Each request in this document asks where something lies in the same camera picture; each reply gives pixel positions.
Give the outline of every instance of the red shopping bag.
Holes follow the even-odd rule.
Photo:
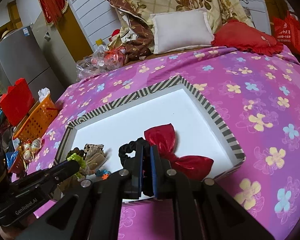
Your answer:
[[[293,53],[300,55],[300,22],[290,15],[282,20],[273,17],[274,37],[286,45]]]
[[[8,92],[0,99],[0,107],[9,120],[16,126],[34,105],[34,98],[24,78],[16,81],[14,86],[8,87]]]

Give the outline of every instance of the red bow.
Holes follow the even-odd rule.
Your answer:
[[[213,160],[203,156],[183,156],[178,158],[173,153],[176,134],[172,124],[165,124],[145,131],[145,138],[150,145],[156,145],[160,157],[168,159],[173,169],[184,173],[189,179],[203,180],[210,172]]]

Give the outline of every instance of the red ruffled cushion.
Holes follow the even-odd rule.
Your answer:
[[[238,20],[230,20],[214,34],[212,46],[235,47],[240,51],[271,56],[283,51],[283,44],[274,37]]]

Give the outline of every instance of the black scrunchie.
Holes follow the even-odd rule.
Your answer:
[[[132,153],[136,150],[136,145],[141,143],[143,145],[143,186],[142,191],[143,194],[149,197],[153,196],[153,188],[152,188],[152,171],[151,171],[151,159],[150,159],[150,143],[145,139],[138,138],[136,141],[131,141],[127,144],[122,145],[119,148],[119,157],[121,161],[122,167],[124,167],[124,162],[131,158],[127,155],[127,153]]]

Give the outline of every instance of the lime green scrunchie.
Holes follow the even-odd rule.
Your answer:
[[[76,161],[77,163],[79,163],[80,167],[82,169],[85,169],[87,167],[85,161],[83,160],[83,158],[79,155],[77,155],[76,153],[72,154],[70,157],[67,158],[67,161],[70,161],[70,160],[74,160]],[[82,174],[80,174],[79,172],[77,172],[75,174],[78,178],[82,178]]]

